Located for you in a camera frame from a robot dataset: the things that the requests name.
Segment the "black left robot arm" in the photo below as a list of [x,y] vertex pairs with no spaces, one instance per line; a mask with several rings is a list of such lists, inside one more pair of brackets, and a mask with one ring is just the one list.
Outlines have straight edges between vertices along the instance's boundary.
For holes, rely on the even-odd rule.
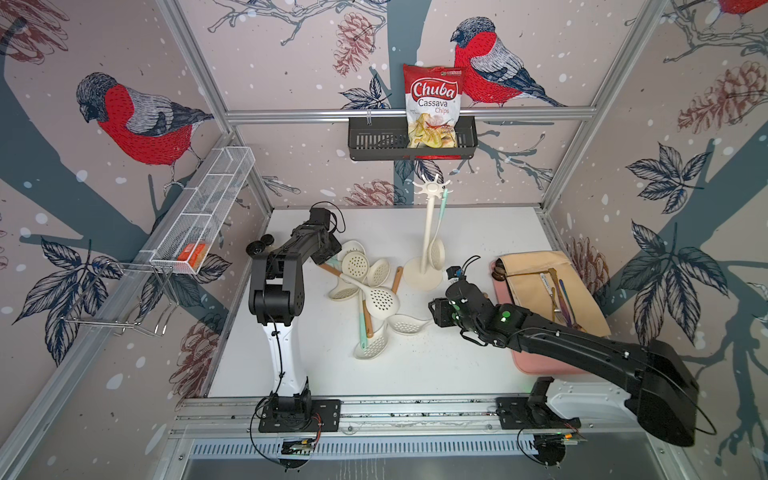
[[269,250],[274,237],[265,234],[246,247],[251,258],[248,308],[267,335],[275,375],[275,385],[255,410],[262,433],[304,431],[318,423],[294,319],[306,300],[303,266],[307,260],[323,265],[340,252],[336,230],[337,216],[313,206],[308,220],[282,246]]

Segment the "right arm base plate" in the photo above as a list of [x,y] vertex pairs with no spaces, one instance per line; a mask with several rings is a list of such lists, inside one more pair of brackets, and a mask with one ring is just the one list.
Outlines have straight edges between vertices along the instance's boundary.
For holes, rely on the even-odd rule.
[[578,430],[578,417],[563,418],[543,400],[528,396],[507,396],[495,399],[495,413],[503,430],[565,429]]

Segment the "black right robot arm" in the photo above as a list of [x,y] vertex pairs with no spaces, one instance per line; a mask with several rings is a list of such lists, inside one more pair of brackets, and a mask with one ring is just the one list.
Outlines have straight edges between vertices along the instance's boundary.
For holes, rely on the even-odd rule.
[[697,431],[699,386],[674,348],[619,342],[554,323],[524,307],[495,304],[460,278],[428,304],[435,324],[458,327],[478,346],[494,346],[552,358],[596,375],[629,394],[625,407],[657,439],[692,447]]

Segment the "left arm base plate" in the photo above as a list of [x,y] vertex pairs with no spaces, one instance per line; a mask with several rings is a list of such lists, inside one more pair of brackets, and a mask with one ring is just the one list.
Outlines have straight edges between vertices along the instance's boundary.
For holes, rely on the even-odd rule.
[[337,432],[341,414],[338,399],[301,400],[276,397],[256,414],[259,433]]

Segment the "cream utensil rack stand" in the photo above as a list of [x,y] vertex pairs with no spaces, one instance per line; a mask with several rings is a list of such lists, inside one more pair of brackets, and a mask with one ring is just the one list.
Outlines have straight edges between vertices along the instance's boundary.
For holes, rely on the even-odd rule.
[[403,270],[403,279],[408,286],[416,290],[432,291],[442,282],[443,269],[435,270],[431,267],[428,259],[428,249],[437,227],[443,191],[445,189],[449,190],[447,186],[450,183],[451,181],[444,183],[425,181],[423,184],[414,184],[418,189],[417,193],[423,194],[427,198],[425,226],[421,256],[413,258],[406,263]]

